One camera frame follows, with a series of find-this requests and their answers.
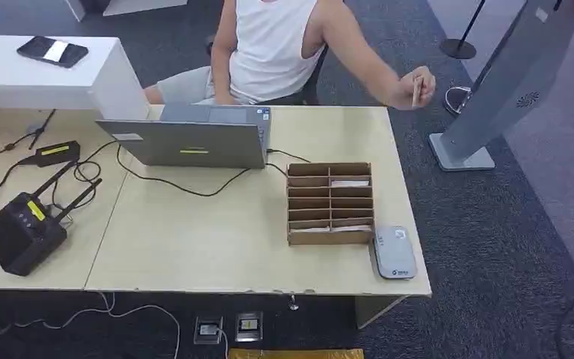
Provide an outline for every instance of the cardboard organizer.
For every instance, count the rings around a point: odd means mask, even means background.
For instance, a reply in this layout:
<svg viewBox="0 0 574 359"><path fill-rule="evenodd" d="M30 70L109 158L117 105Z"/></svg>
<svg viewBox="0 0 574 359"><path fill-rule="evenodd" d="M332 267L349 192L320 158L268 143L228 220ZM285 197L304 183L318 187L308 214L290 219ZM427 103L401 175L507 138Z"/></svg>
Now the cardboard organizer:
<svg viewBox="0 0 574 359"><path fill-rule="evenodd" d="M369 163L290 164L287 201L290 245L366 244L373 239Z"/></svg>

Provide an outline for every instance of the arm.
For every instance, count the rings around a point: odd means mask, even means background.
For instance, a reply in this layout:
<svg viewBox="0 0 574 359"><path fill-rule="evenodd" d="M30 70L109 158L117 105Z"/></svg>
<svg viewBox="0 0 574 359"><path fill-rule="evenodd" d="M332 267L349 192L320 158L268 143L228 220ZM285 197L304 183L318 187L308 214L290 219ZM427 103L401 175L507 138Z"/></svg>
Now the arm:
<svg viewBox="0 0 574 359"><path fill-rule="evenodd" d="M400 110L413 108L414 81L422 77L419 107L427 105L434 93L434 76L420 67L400 79L366 43L355 16L342 0L318 0L322 36L340 62L384 105Z"/></svg>
<svg viewBox="0 0 574 359"><path fill-rule="evenodd" d="M236 49L236 3L225 0L221 21L212 44L212 78L215 82L215 99L220 105L235 103L229 92L229 58Z"/></svg>

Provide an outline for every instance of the beige desk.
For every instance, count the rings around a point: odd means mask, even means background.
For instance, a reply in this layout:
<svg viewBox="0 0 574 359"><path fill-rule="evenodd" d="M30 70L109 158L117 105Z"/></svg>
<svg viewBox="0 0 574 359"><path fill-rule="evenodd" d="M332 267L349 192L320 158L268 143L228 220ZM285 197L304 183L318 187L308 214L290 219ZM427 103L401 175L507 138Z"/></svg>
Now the beige desk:
<svg viewBox="0 0 574 359"><path fill-rule="evenodd" d="M0 149L25 134L28 126L40 125L48 111L0 110ZM37 142L37 148L64 141L77 140L83 156L110 141L93 121L93 111L58 111L47 130ZM0 154L0 180L5 171L19 159L32 154L28 150L31 139L24 140L15 150ZM27 277L5 273L0 267L0 289L82 289L91 270L111 211L120 192L126 173L115 163L115 146L108 147L94 158L102 166L103 182L91 205L72 213L75 223L68 229L69 237L59 249ZM0 208L21 191L32 192L43 184L60 165L38 168L19 167L0 191ZM60 181L57 200L68 204L87 186L73 179L71 171ZM42 197L51 203L50 191Z"/></svg>
<svg viewBox="0 0 574 359"><path fill-rule="evenodd" d="M274 108L272 116L274 149L313 162L372 164L376 225L409 230L416 277L384 280L366 245L288 246L285 177L266 168L209 198L129 175L85 289L354 295L361 328L407 296L430 295L386 109ZM293 161L270 155L282 168ZM238 172L145 168L139 161L131 167L202 192L214 191Z"/></svg>

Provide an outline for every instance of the black cable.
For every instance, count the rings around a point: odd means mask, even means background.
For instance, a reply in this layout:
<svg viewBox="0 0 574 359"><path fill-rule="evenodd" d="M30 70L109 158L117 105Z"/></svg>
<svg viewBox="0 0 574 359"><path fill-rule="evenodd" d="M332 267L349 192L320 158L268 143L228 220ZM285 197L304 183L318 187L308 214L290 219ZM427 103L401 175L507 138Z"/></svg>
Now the black cable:
<svg viewBox="0 0 574 359"><path fill-rule="evenodd" d="M34 145L36 144L36 142L38 141L40 136L43 134L43 132L45 132L45 129L47 128L47 124L49 123L49 120L51 120L52 117L54 117L55 113L56 113L56 109L54 108L52 110L52 112L49 112L49 116L47 116L47 118L45 119L45 122L43 122L43 125L41 125L38 129L36 129L36 131L33 132L34 138L32 138L30 146L28 147L28 150L31 150L32 148L34 148Z"/></svg>
<svg viewBox="0 0 574 359"><path fill-rule="evenodd" d="M5 172L5 175L3 176L3 179L0 182L0 189L1 189L1 187L3 187L3 185L5 184L5 181L7 181L7 178L12 174L12 171L14 171L15 168L19 167L20 165L29 165L29 164L33 163L33 161L34 161L34 156L29 156L29 157L26 157L26 158L18 161L17 163L12 165L10 168L8 168L7 172Z"/></svg>
<svg viewBox="0 0 574 359"><path fill-rule="evenodd" d="M564 320L568 317L571 310L574 308L574 299L566 308L566 310L560 315L560 320L555 327L555 348L558 350L558 357L560 359L566 358L564 355L564 351L562 349L562 324L564 324Z"/></svg>
<svg viewBox="0 0 574 359"><path fill-rule="evenodd" d="M73 168L73 177L79 182L89 183L90 185L92 185L93 181L97 180L100 177L100 174L102 174L102 167L100 166L100 164L98 162L91 161L91 159L95 155L100 153L100 151L104 150L106 147L111 146L112 144L115 144L115 143L117 143L117 141L110 141L110 142L107 142L106 144L103 144L102 146L98 147L97 150L93 151L93 153L91 153L86 159L84 159L84 161L80 161L80 162L76 163L75 167ZM86 165L93 165L96 168L96 174L91 176L91 177L86 176L82 170L82 168ZM56 208L62 210L62 209L64 209L64 207L62 207L60 204L56 203L56 191L57 190L58 190L58 180L56 182L54 182L54 188L52 189L52 205L54 205ZM89 196L88 199L86 199L85 201L81 202L79 205L74 207L74 209L82 208L82 207L88 205L89 203L91 203L96 198L96 193L97 193L96 190L97 190L97 188L94 188L93 191L91 192L91 196Z"/></svg>
<svg viewBox="0 0 574 359"><path fill-rule="evenodd" d="M34 144L36 144L36 140L38 139L38 137L40 136L41 133L45 132L45 128L47 127L47 123L49 122L49 120L52 118L52 116L54 116L54 113L56 112L56 110L52 110L52 112L49 114L49 116L45 119L45 123L43 123L43 125L39 128L36 129L33 132L27 133L25 135L23 135L22 137L20 137L19 139L17 139L16 141L6 144L5 146L3 146L3 148L0 149L0 153L5 153L7 151L11 151L14 150L14 148L16 148L16 146L23 140L25 140L28 137L31 136L36 136L34 137L34 140L32 141L32 145L30 145L30 150L31 148L34 146Z"/></svg>
<svg viewBox="0 0 574 359"><path fill-rule="evenodd" d="M290 154L290 153L287 153L287 152L281 151L281 150L274 150L274 149L272 149L272 148L268 148L268 153L282 153L283 155L287 155L287 156L292 157L292 158L294 158L294 159L299 159L299 160L301 160L301 161L303 161L303 162L311 163L311 161L308 160L308 159L304 159L304 158L302 158L302 157L300 157L300 156L292 155L292 154Z"/></svg>
<svg viewBox="0 0 574 359"><path fill-rule="evenodd" d="M278 171L280 171L281 174L283 174L283 176L287 177L287 173L285 171L283 171L282 169L280 169L280 167L276 166L275 164L267 163L266 165L273 167L273 168L276 168Z"/></svg>
<svg viewBox="0 0 574 359"><path fill-rule="evenodd" d="M245 172L248 172L250 169L246 168L244 170L242 170L241 172L239 172L236 176L228 179L227 182L225 182L224 185L222 185L217 191L214 191L212 193L199 193L199 192L195 192L192 191L190 189L187 188L183 188L180 185L176 185L175 183L172 183L171 181L167 181L165 179L161 179L161 178L156 178L156 177L144 177L144 176L140 176L139 174L136 174L135 172L131 171L129 168L127 168L121 161L120 161L120 149L122 148L122 146L120 146L119 144L117 145L117 153L115 155L115 159L117 160L117 163L120 165L120 167L124 168L127 172L129 172L130 174L132 174L133 176L139 178L140 180L146 180L146 181L154 181L154 182L161 182L161 183L165 183L167 185L171 185L174 188L177 188L180 191L189 193L189 194L194 194L195 196L199 196L199 197L212 197L212 196L216 196L217 194L219 194L221 191L223 191L230 183L232 183L232 181L236 180L237 178L239 178L241 175L243 175Z"/></svg>
<svg viewBox="0 0 574 359"><path fill-rule="evenodd" d="M14 150L14 148L16 147L17 144L19 144L19 142L21 142L21 141L25 140L26 138L31 137L33 135L34 135L34 132L30 132L28 134L23 135L21 138L17 139L16 141L14 141L10 144L6 144L5 146L3 146L3 148L0 149L0 153Z"/></svg>

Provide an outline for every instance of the yellow mat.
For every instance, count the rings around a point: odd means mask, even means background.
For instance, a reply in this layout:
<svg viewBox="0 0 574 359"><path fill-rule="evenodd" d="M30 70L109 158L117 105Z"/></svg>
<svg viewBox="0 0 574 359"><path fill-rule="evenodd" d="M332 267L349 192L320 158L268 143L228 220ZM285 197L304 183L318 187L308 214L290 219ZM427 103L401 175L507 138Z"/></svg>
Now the yellow mat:
<svg viewBox="0 0 574 359"><path fill-rule="evenodd" d="M364 359L364 352L362 349L294 351L230 349L229 359Z"/></svg>

